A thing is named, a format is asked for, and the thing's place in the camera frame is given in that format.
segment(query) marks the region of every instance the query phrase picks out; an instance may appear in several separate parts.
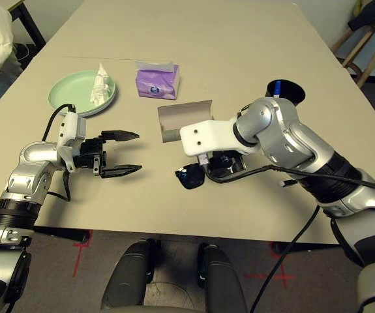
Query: red tape mark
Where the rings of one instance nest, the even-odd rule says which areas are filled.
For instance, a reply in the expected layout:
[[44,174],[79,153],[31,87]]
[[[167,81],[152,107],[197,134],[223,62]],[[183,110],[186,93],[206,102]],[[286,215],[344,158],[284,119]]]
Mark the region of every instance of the red tape mark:
[[84,248],[89,248],[90,247],[92,236],[93,236],[93,230],[89,230],[89,239],[87,240],[86,243],[73,243],[72,244],[73,246],[78,246],[77,260],[76,260],[76,264],[74,266],[74,270],[72,272],[72,276],[73,277],[76,277],[76,275],[77,275],[78,266],[80,264],[80,258],[82,256],[82,250]]
[[283,288],[287,289],[287,279],[285,279],[285,277],[286,277],[286,270],[284,269],[284,265],[283,264],[281,264],[280,270],[281,270],[281,277],[283,278]]
[[[281,255],[280,254],[277,254],[274,252],[273,250],[273,242],[269,242],[269,246],[270,246],[270,254],[273,258],[280,258]],[[280,265],[280,270],[281,270],[281,275],[274,275],[273,276],[273,279],[281,279],[282,282],[283,282],[283,288],[284,289],[287,289],[287,280],[290,280],[290,279],[297,279],[297,276],[295,275],[287,275],[286,274],[286,269],[284,267],[284,264],[282,263]],[[244,275],[245,278],[267,278],[267,275],[261,275],[261,274],[245,274]]]

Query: silver robot arm segment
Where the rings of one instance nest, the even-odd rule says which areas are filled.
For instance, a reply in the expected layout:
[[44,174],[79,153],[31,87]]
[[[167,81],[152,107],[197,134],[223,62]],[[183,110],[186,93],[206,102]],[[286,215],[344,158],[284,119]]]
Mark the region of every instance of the silver robot arm segment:
[[69,201],[68,174],[78,168],[91,168],[101,178],[124,176],[141,168],[136,165],[106,168],[106,152],[103,151],[103,143],[107,140],[127,141],[139,135],[110,130],[83,142],[85,119],[79,117],[71,105],[67,106],[69,111],[59,128],[58,142],[34,142],[24,147],[19,164],[10,174],[0,197],[0,310],[17,301],[25,288],[31,262],[26,248],[31,244],[34,224],[54,172],[64,170],[67,197],[54,195]]
[[[229,149],[247,154],[261,149],[276,166],[375,183],[303,125],[294,104],[284,98],[254,101],[245,114],[230,121],[231,128],[209,126],[216,123],[226,122],[206,121],[180,130],[188,156]],[[375,312],[375,189],[334,179],[291,176],[331,217],[333,233],[347,257],[364,267],[358,280],[358,301],[364,312]]]

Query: beige tabletop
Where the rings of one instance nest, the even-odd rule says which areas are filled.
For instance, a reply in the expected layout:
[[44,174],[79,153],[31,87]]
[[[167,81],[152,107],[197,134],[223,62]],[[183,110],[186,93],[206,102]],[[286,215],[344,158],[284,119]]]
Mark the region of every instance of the beige tabletop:
[[[140,98],[134,59],[179,64],[177,100]],[[181,142],[162,143],[157,113],[159,106],[212,99],[215,118],[229,119],[277,78],[305,89],[306,100],[298,106],[302,122],[375,178],[375,111],[296,6],[89,1],[0,100],[0,193],[21,148],[44,132],[52,86],[70,73],[96,70],[100,62],[118,96],[106,111],[88,118],[87,137],[112,129],[138,133],[137,140],[105,147],[109,165],[143,168],[114,179],[81,170],[70,178],[72,201],[48,196],[39,225],[291,240],[315,207],[308,193],[300,186],[278,187],[287,176],[273,172],[184,189],[174,170],[195,159],[184,155]],[[49,140],[57,139],[60,120]],[[246,161],[250,167],[267,164],[261,155]],[[59,174],[52,190],[63,192]],[[335,242],[329,219],[319,215],[302,241]]]

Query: white tissue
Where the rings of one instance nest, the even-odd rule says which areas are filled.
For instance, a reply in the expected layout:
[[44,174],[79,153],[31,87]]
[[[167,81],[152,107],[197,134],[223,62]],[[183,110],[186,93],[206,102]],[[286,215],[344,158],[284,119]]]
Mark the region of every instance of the white tissue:
[[95,78],[95,85],[91,90],[90,102],[95,106],[100,106],[109,98],[110,87],[108,85],[109,75],[103,68],[102,63],[99,63],[98,72]]

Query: open cardboard box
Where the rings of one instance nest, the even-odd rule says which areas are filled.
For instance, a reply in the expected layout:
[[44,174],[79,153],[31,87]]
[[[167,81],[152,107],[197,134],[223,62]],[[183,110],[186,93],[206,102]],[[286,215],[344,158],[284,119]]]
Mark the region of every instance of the open cardboard box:
[[160,119],[162,142],[176,142],[180,140],[180,128],[208,121],[211,116],[212,100],[160,106],[158,117]]

